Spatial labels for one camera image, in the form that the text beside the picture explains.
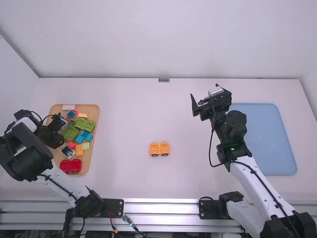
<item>wooden tray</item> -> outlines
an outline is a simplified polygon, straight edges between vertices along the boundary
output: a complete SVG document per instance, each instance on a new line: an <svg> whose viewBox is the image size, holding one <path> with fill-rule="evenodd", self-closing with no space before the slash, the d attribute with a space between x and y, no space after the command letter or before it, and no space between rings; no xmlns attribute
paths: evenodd
<svg viewBox="0 0 317 238"><path fill-rule="evenodd" d="M66 114L68 111L63 111L62 110L63 104L55 104L54 106L51 107L50 114L58 114L61 113L62 116L65 118L67 117ZM92 135L94 136L93 139L89 143L89 149L84 150L84 156L81 157L76 157L76 155L73 157L73 159L80 159L82 161L82 168L81 171L77 174L68 174L69 176L82 176L87 173L90 165L90 159L91 159L91 152L93 149L94 141L95 141L95 133L96 133L96 128L97 128L97 122L98 122L98 116L99 116L99 107L94 104L76 104L75 110L77 111L77 115L75 119L78 118L79 113L86 113L88 116L89 120L93 120L96 123L95 129L92 132ZM60 162L62 160L67 159L58 149L51 149L53 155L54 155L54 160L57 166L59 166Z"/></svg>

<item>green toy block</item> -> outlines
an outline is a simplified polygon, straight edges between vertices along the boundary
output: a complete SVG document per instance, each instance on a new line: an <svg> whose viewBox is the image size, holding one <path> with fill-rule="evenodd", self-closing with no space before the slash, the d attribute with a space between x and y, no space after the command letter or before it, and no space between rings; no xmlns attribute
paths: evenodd
<svg viewBox="0 0 317 238"><path fill-rule="evenodd" d="M89 142L82 143L81 145L83 146L83 150L88 150L89 149Z"/></svg>
<svg viewBox="0 0 317 238"><path fill-rule="evenodd" d="M76 119L71 119L71 120L69 121L69 125L75 126L76 121L77 121Z"/></svg>
<svg viewBox="0 0 317 238"><path fill-rule="evenodd" d="M65 129L62 130L60 134L64 136L66 140L73 141L79 135L79 130L69 125L65 127Z"/></svg>
<svg viewBox="0 0 317 238"><path fill-rule="evenodd" d="M88 120L86 121L86 125L84 130L88 131L88 132L92 132L93 129L95 128L96 123L93 120Z"/></svg>
<svg viewBox="0 0 317 238"><path fill-rule="evenodd" d="M84 130L87 120L80 118L75 122L75 127Z"/></svg>

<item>white table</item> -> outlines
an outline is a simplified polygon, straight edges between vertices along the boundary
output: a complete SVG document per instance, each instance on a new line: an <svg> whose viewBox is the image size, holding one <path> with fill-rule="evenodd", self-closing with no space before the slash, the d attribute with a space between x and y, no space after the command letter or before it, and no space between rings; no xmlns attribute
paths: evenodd
<svg viewBox="0 0 317 238"><path fill-rule="evenodd" d="M201 196L217 198L236 190L247 197L225 167L209 166L210 122L192 116L190 93L196 100L202 99L215 83L232 92L233 103L278 106L298 171L294 176L267 178L285 199L317 204L317 122L296 79L171 79L169 83L160 83L156 78L40 79L30 109L44 116L54 104L100 107L89 171L70 179L94 189L101 197L155 201L174 198L173 202L183 203L185 200L180 199L194 202ZM151 157L149 144L155 141L168 141L171 154ZM214 137L214 163L218 162L218 143ZM0 199L60 200L45 187L17 182L6 174L0 179Z"/></svg>

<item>blue tray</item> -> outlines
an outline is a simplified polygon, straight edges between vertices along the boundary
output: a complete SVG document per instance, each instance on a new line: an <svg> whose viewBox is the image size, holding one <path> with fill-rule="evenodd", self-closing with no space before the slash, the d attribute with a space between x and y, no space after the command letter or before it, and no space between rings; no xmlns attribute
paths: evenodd
<svg viewBox="0 0 317 238"><path fill-rule="evenodd" d="M234 103L230 111L247 115L245 142L264 175L293 175L295 158L278 107L274 104Z"/></svg>

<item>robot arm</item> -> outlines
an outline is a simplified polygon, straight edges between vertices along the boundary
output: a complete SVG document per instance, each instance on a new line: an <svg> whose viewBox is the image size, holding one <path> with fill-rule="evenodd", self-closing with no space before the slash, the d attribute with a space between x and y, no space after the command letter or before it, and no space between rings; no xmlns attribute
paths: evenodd
<svg viewBox="0 0 317 238"><path fill-rule="evenodd" d="M212 133L216 132L220 144L217 156L220 164L241 183L251 206L243 201L239 192L219 196L216 207L228 218L239 222L253 238L317 238L316 224L308 213L298 213L272 187L258 168L247 148L247 117L240 111L230 111L231 92L216 84L208 97L196 103L193 95L193 116L211 121Z"/></svg>
<svg viewBox="0 0 317 238"><path fill-rule="evenodd" d="M57 148L64 143L58 131L65 122L58 115L44 126L29 111L14 114L17 121L10 124L0 137L0 164L15 180L40 183L64 196L74 214L95 216L105 208L103 200L85 186L74 186L69 177L52 161L53 154L47 146Z"/></svg>

